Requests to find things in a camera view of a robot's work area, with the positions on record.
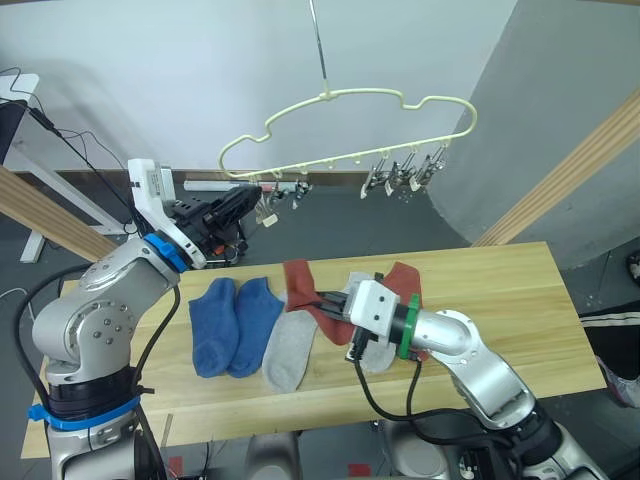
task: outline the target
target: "blue sock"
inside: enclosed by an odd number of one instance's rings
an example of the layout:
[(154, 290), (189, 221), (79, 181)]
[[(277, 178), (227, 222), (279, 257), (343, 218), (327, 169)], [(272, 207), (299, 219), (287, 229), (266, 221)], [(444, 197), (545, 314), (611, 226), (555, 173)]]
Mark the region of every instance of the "blue sock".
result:
[(284, 303), (269, 291), (267, 278), (254, 278), (240, 287), (236, 315), (240, 343), (227, 371), (236, 378), (247, 377), (262, 365), (262, 357)]
[(200, 377), (220, 375), (236, 353), (240, 331), (233, 308), (235, 292), (233, 280), (217, 278), (202, 297), (189, 302), (193, 366)]

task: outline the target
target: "wooden post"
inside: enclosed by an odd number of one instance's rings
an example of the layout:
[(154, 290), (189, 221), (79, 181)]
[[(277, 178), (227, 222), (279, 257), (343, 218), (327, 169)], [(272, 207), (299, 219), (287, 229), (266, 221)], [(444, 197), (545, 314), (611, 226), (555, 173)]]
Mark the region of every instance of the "wooden post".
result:
[(640, 89), (472, 245), (504, 245), (640, 138)]
[(3, 166), (0, 211), (91, 262), (117, 247)]

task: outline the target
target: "black cable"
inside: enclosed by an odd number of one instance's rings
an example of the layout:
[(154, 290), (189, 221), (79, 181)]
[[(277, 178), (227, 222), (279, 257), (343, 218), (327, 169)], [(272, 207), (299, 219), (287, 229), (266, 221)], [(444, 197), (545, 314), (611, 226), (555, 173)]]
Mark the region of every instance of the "black cable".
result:
[(14, 93), (25, 93), (27, 95), (31, 95), (33, 98), (36, 99), (36, 102), (38, 102), (38, 106), (40, 107), (40, 110), (42, 110), (42, 112), (44, 113), (44, 107), (42, 106), (42, 102), (40, 101), (40, 99), (38, 98), (38, 96), (35, 93), (33, 93), (33, 92), (25, 92), (24, 90), (16, 90), (15, 88), (13, 88), (13, 86), (16, 84), (16, 82), (20, 78), (20, 75), (22, 75), (22, 70), (20, 69), (20, 67), (7, 68), (5, 70), (0, 71), (0, 75), (2, 75), (3, 73), (10, 72), (11, 70), (17, 70), (18, 74), (16, 75), (16, 78), (13, 79), (13, 82), (11, 82), (11, 85), (9, 86), (9, 91), (10, 92), (14, 92)]
[(131, 379), (131, 390), (134, 392), (136, 391), (136, 385), (142, 378), (142, 369), (144, 368), (144, 364), (147, 362), (147, 359), (149, 358), (149, 354), (151, 353), (151, 350), (155, 346), (156, 342), (158, 341), (158, 338), (160, 337), (160, 335), (166, 328), (167, 324), (169, 323), (173, 315), (176, 313), (176, 310), (178, 310), (178, 307), (180, 306), (180, 289), (178, 288), (177, 285), (173, 287), (173, 295), (174, 295), (174, 299), (173, 299), (173, 305), (171, 306), (171, 309), (169, 310), (167, 315), (164, 317), (164, 319), (162, 319), (162, 322), (160, 322), (160, 325), (158, 325), (158, 328), (156, 328), (156, 331), (153, 332), (153, 335), (147, 342), (147, 345), (144, 347), (144, 350), (140, 355), (140, 360), (138, 360), (138, 364), (136, 365), (136, 369), (133, 373), (133, 378)]
[[(409, 422), (411, 420), (420, 420), (421, 418), (429, 418), (429, 417), (435, 417), (437, 415), (450, 414), (450, 415), (461, 415), (467, 418), (471, 418), (476, 422), (478, 421), (474, 415), (468, 412), (465, 412), (464, 410), (459, 410), (457, 408), (437, 408), (434, 410), (426, 410), (424, 412), (413, 413), (409, 415), (396, 415), (396, 414), (387, 412), (382, 407), (380, 407), (380, 405), (376, 403), (373, 396), (371, 395), (371, 391), (369, 390), (369, 386), (367, 385), (367, 379), (365, 378), (364, 373), (362, 372), (362, 367), (360, 366), (360, 360), (355, 360), (353, 365), (356, 369), (358, 380), (360, 380), (362, 391), (364, 392), (364, 396), (369, 402), (369, 405), (371, 405), (371, 408), (373, 408), (378, 415), (380, 415), (383, 418), (386, 418), (387, 420), (391, 420), (394, 422)], [(418, 372), (417, 374), (420, 375), (420, 371), (418, 370), (417, 367), (416, 367), (416, 371)]]
[[(380, 415), (383, 418), (386, 418), (387, 420), (391, 420), (394, 422), (408, 421), (412, 426), (415, 434), (421, 440), (431, 443), (433, 445), (440, 445), (440, 446), (463, 445), (463, 446), (474, 447), (474, 448), (477, 448), (480, 446), (480, 447), (487, 447), (490, 449), (494, 449), (496, 445), (500, 445), (506, 449), (511, 449), (513, 447), (513, 444), (508, 439), (495, 433), (485, 432), (485, 433), (463, 435), (463, 436), (452, 437), (452, 438), (441, 438), (441, 437), (433, 437), (431, 435), (427, 435), (422, 430), (420, 430), (420, 428), (415, 422), (416, 420), (425, 419), (429, 417), (436, 417), (436, 416), (445, 415), (445, 414), (462, 415), (464, 417), (472, 419), (477, 424), (480, 423), (479, 420), (475, 417), (475, 415), (472, 415), (468, 412), (465, 412), (463, 410), (458, 410), (455, 408), (439, 408), (434, 410), (427, 410), (420, 413), (411, 412), (411, 403), (413, 400), (413, 393), (415, 392), (415, 388), (418, 383), (418, 378), (420, 377), (420, 372), (422, 370), (422, 362), (420, 361), (417, 362), (416, 369), (413, 374), (413, 378), (411, 379), (411, 384), (409, 385), (409, 390), (407, 393), (407, 404), (406, 404), (407, 414), (406, 415), (396, 415), (396, 414), (387, 412), (382, 407), (380, 407), (374, 400), (373, 396), (371, 395), (371, 391), (369, 390), (369, 387), (367, 385), (367, 380), (362, 372), (362, 367), (360, 366), (359, 359), (356, 359), (354, 361), (354, 366), (355, 366), (356, 374), (358, 375), (358, 380), (360, 380), (360, 385), (362, 386), (362, 391), (364, 392), (364, 396), (369, 402), (369, 405), (371, 405), (371, 408), (373, 408), (373, 410), (378, 415)], [(516, 472), (517, 472), (516, 475), (519, 475), (516, 478), (520, 478), (521, 470), (522, 470), (522, 463), (520, 462), (520, 459), (515, 457), (514, 455), (511, 455), (510, 453), (509, 453), (509, 457), (513, 460), (513, 462), (516, 465)]]
[(156, 471), (158, 474), (158, 478), (160, 478), (160, 480), (167, 480), (167, 472), (164, 469), (164, 462), (162, 461), (160, 448), (158, 448), (158, 443), (156, 442), (156, 439), (153, 436), (153, 432), (151, 431), (151, 427), (149, 426), (149, 421), (147, 420), (147, 416), (144, 414), (142, 405), (140, 404), (136, 405), (133, 411), (138, 417), (138, 421), (140, 422), (140, 426), (142, 427), (142, 435), (144, 436), (144, 439), (147, 442), (147, 445), (149, 445), (149, 449), (151, 450), (151, 455), (153, 456), (153, 462), (156, 464)]
[[(53, 124), (53, 122), (51, 120), (49, 120), (49, 118), (40, 110), (35, 109), (35, 108), (31, 108), (28, 105), (23, 105), (21, 102), (19, 101), (15, 101), (15, 100), (10, 100), (8, 98), (3, 98), (0, 97), (0, 100), (9, 102), (9, 103), (13, 103), (15, 105), (20, 105), (25, 111), (29, 112), (29, 114), (45, 129), (50, 131), (51, 133), (53, 133), (56, 137), (58, 137), (60, 140), (62, 140), (78, 157), (80, 157), (84, 163), (87, 165), (87, 167), (89, 167), (93, 173), (96, 174), (96, 176), (100, 179), (100, 181), (109, 189), (109, 191), (111, 193), (113, 193), (113, 195), (115, 195), (115, 197), (118, 199), (118, 201), (120, 203), (122, 203), (125, 208), (127, 208), (127, 210), (129, 210), (130, 214), (132, 216), (135, 215), (134, 210), (131, 208), (130, 204), (124, 199), (124, 197), (122, 197), (122, 195), (120, 193), (118, 193), (116, 187), (106, 178), (104, 177), (104, 175), (102, 175), (102, 173), (100, 173), (94, 166), (93, 164), (89, 161), (88, 157), (86, 155), (82, 155), (82, 153), (80, 153), (78, 151), (78, 149), (76, 149), (72, 143), (70, 143), (67, 138), (62, 135), (62, 133), (60, 132), (59, 129), (57, 129), (55, 127), (55, 125)], [(86, 144), (84, 142), (84, 139), (82, 138), (82, 143), (83, 146), (85, 148), (85, 152), (86, 152)]]
[(109, 148), (107, 148), (100, 140), (98, 140), (95, 133), (93, 133), (91, 130), (84, 130), (82, 132), (76, 132), (75, 130), (69, 130), (68, 128), (59, 128), (58, 130), (60, 130), (61, 132), (73, 133), (73, 135), (69, 135), (65, 138), (75, 138), (75, 137), (82, 138), (83, 135), (90, 135), (91, 138), (93, 138), (93, 141), (96, 142), (100, 148), (102, 148), (105, 152), (111, 155), (111, 157), (113, 157), (113, 159), (116, 161), (116, 163), (120, 166), (122, 170), (124, 170), (125, 172), (127, 171), (127, 169), (124, 168), (124, 165), (122, 164), (118, 156), (115, 153), (113, 153), (113, 151), (111, 151)]
[[(140, 355), (140, 360), (138, 360), (138, 364), (136, 365), (136, 369), (133, 373), (133, 378), (131, 380), (131, 390), (133, 392), (136, 392), (136, 386), (140, 381), (140, 379), (142, 378), (142, 369), (144, 368), (144, 365), (147, 362), (147, 359), (149, 358), (149, 354), (151, 353), (151, 350), (155, 346), (156, 342), (158, 341), (158, 338), (160, 337), (160, 335), (162, 334), (166, 326), (169, 324), (169, 321), (171, 320), (173, 315), (176, 313), (176, 310), (178, 310), (178, 306), (180, 305), (180, 289), (178, 288), (177, 285), (173, 287), (173, 294), (174, 294), (174, 300), (173, 300), (173, 305), (171, 306), (171, 309), (169, 310), (169, 312), (167, 312), (165, 317), (162, 319), (162, 322), (160, 322), (160, 325), (158, 325), (158, 328), (156, 328), (156, 331), (153, 332), (153, 335), (147, 342), (147, 345), (144, 347), (144, 350)], [(135, 407), (135, 412), (138, 417), (138, 420), (140, 421), (140, 426), (142, 427), (142, 434), (144, 435), (144, 438), (147, 444), (149, 445), (149, 448), (151, 449), (151, 454), (153, 455), (153, 460), (154, 460), (154, 463), (156, 464), (156, 469), (158, 470), (159, 478), (161, 480), (166, 480), (167, 474), (164, 469), (164, 462), (162, 461), (162, 455), (160, 454), (160, 449), (158, 448), (156, 439), (153, 436), (151, 427), (149, 427), (149, 422), (147, 421), (147, 417), (144, 414), (144, 410), (142, 410), (142, 406), (137, 405)]]
[(48, 276), (47, 278), (42, 280), (40, 283), (38, 283), (35, 287), (33, 287), (31, 291), (29, 291), (29, 293), (25, 296), (25, 298), (22, 299), (22, 301), (18, 305), (16, 313), (13, 316), (13, 322), (12, 322), (13, 323), (12, 325), (13, 344), (16, 348), (18, 361), (20, 362), (20, 366), (24, 370), (25, 374), (29, 378), (29, 381), (36, 389), (36, 392), (38, 393), (38, 397), (40, 398), (40, 403), (42, 403), (42, 406), (47, 410), (49, 409), (49, 394), (47, 393), (47, 390), (45, 389), (42, 381), (40, 380), (40, 377), (38, 376), (38, 373), (36, 372), (35, 368), (33, 368), (33, 365), (31, 365), (31, 362), (29, 361), (29, 357), (27, 357), (27, 354), (24, 351), (24, 348), (22, 346), (22, 340), (20, 339), (20, 319), (22, 318), (22, 315), (24, 314), (24, 311), (27, 308), (27, 305), (29, 305), (29, 302), (47, 285), (49, 285), (54, 280), (58, 280), (59, 278), (64, 277), (65, 275), (86, 270), (87, 268), (89, 268), (89, 266), (90, 264), (76, 265), (75, 267), (65, 268), (64, 270), (61, 270), (58, 273), (54, 273), (53, 275)]
[[(416, 369), (413, 374), (413, 378), (411, 379), (411, 385), (409, 385), (409, 391), (407, 393), (407, 402), (406, 402), (406, 410), (407, 415), (411, 415), (411, 405), (413, 404), (413, 394), (416, 389), (416, 385), (418, 384), (418, 379), (420, 378), (420, 372), (422, 371), (422, 360), (418, 358), (416, 361)], [(478, 419), (474, 415), (470, 415), (473, 420), (478, 422)], [(481, 433), (481, 434), (473, 434), (473, 435), (464, 435), (459, 437), (454, 437), (450, 439), (443, 439), (440, 437), (433, 437), (425, 434), (415, 421), (410, 421), (411, 427), (418, 438), (421, 440), (432, 443), (434, 445), (466, 445), (470, 447), (484, 446), (485, 444), (491, 451), (498, 452), (495, 448), (495, 444), (498, 443), (503, 447), (511, 448), (513, 445), (510, 441), (501, 437), (497, 434), (489, 434), (489, 433)], [(517, 455), (508, 453), (509, 458), (515, 464), (515, 478), (520, 479), (522, 477), (522, 462)]]
[(120, 203), (122, 203), (127, 209), (129, 209), (129, 204), (127, 203), (127, 201), (122, 197), (122, 195), (120, 195), (120, 193), (118, 193), (118, 191), (116, 190), (116, 187), (113, 186), (113, 184), (107, 180), (102, 173), (100, 173), (96, 167), (93, 166), (93, 164), (91, 162), (89, 162), (89, 160), (87, 159), (87, 157), (83, 156), (78, 149), (76, 149), (76, 147), (73, 146), (73, 144), (71, 142), (69, 142), (69, 140), (67, 140), (64, 136), (62, 136), (62, 134), (58, 134), (53, 132), (56, 136), (58, 136), (60, 138), (60, 140), (62, 140), (71, 150), (73, 150), (73, 152), (78, 155), (82, 160), (84, 160), (84, 163), (87, 165), (87, 167), (89, 167), (93, 173), (96, 174), (96, 176), (100, 179), (100, 181), (111, 191), (111, 193), (113, 193), (118, 200), (120, 201)]

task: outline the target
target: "floor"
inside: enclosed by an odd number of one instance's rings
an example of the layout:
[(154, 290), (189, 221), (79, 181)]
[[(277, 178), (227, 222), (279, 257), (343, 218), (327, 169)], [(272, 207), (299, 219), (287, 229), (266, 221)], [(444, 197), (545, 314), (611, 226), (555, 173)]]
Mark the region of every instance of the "floor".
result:
[[(99, 185), (81, 185), (79, 188), (114, 216), (127, 220), (126, 212)], [(56, 197), (46, 187), (43, 190)], [(187, 195), (180, 186), (177, 186), (176, 193), (178, 198)], [(198, 196), (208, 199), (215, 194)], [(250, 249), (242, 259), (244, 265), (281, 262), (288, 258), (336, 258), (467, 245), (438, 216), (428, 196), (416, 196), (405, 203), (387, 199), (382, 192), (373, 192), (367, 199), (360, 200), (357, 190), (347, 187), (317, 187), (297, 210), (282, 205), (280, 220), (271, 228), (257, 228), (254, 219), (248, 217), (245, 230), (250, 237)], [(48, 243), (37, 264), (19, 264), (17, 259), (28, 235), (27, 229), (2, 217), (0, 231), (0, 267), (3, 272), (0, 291), (16, 286), (28, 289), (47, 274), (83, 263), (77, 256)], [(625, 255), (637, 248), (640, 248), (638, 239), (579, 268), (562, 272), (580, 313), (640, 298), (640, 289), (629, 280), (623, 264)], [(35, 301), (36, 312), (55, 295), (53, 286), (45, 291)], [(0, 299), (0, 313), (10, 317), (19, 300), (18, 294)], [(8, 322), (9, 318), (5, 318), (4, 323)], [(28, 338), (29, 330), (30, 320), (23, 318), (24, 338)], [(6, 378), (11, 379), (1, 400), (2, 477), (47, 479), (47, 460), (19, 460), (26, 425), (25, 411), (33, 398), (33, 389), (24, 375), (15, 374), (19, 367), (10, 343), (8, 332), (0, 336), (0, 365)], [(30, 342), (26, 343), (32, 361), (39, 362), (37, 352)], [(604, 390), (544, 399), (542, 403), (608, 473), (617, 471), (634, 456), (637, 457), (640, 410), (619, 407)], [(210, 464), (212, 478), (242, 478), (247, 444), (248, 439), (216, 442), (212, 447)], [(368, 464), (373, 473), (380, 475), (387, 475), (390, 471), (381, 454), (380, 435), (369, 424), (304, 432), (300, 437), (300, 451), (305, 479), (346, 476), (349, 463)], [(205, 446), (167, 448), (163, 453), (167, 458), (183, 456), (185, 473), (196, 473), (204, 464)], [(637, 471), (620, 478), (638, 478)]]

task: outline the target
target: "robotic arm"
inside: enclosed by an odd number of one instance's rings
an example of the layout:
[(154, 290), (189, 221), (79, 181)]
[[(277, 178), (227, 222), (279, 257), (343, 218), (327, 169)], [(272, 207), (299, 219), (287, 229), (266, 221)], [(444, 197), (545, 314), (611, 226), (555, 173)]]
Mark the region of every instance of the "robotic arm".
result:
[[(49, 392), (29, 416), (47, 422), (56, 480), (165, 478), (137, 429), (140, 394), (148, 390), (137, 386), (130, 366), (131, 338), (140, 317), (178, 284), (180, 273), (203, 268), (205, 254), (246, 249), (239, 220), (261, 196), (259, 187), (237, 187), (213, 203), (176, 202), (167, 172), (153, 161), (131, 160), (129, 171), (136, 207), (155, 231), (92, 265), (33, 326), (33, 340), (49, 358)], [(444, 365), (485, 429), (514, 445), (527, 478), (606, 480), (513, 369), (487, 348), (469, 317), (421, 310), (419, 298), (402, 305), (377, 281), (363, 281), (347, 295), (324, 296), (329, 301), (320, 307), (329, 316), (357, 326), (360, 353), (375, 336), (398, 344), (402, 358), (410, 348), (426, 350)]]
[(176, 202), (170, 171), (129, 161), (136, 206), (156, 229), (92, 265), (68, 295), (37, 316), (32, 336), (49, 358), (49, 392), (29, 411), (45, 420), (53, 479), (164, 477), (142, 438), (131, 338), (141, 316), (174, 288), (180, 273), (206, 265), (205, 254), (246, 250), (240, 219), (260, 187), (236, 187), (212, 203)]
[(476, 325), (454, 310), (420, 309), (414, 295), (408, 306), (378, 280), (363, 280), (348, 294), (325, 292), (318, 307), (330, 317), (356, 326), (354, 348), (362, 354), (367, 341), (427, 351), (450, 373), (458, 393), (485, 429), (508, 440), (524, 464), (524, 477), (536, 480), (606, 480), (607, 477), (561, 425), (553, 422), (505, 360), (482, 341)]

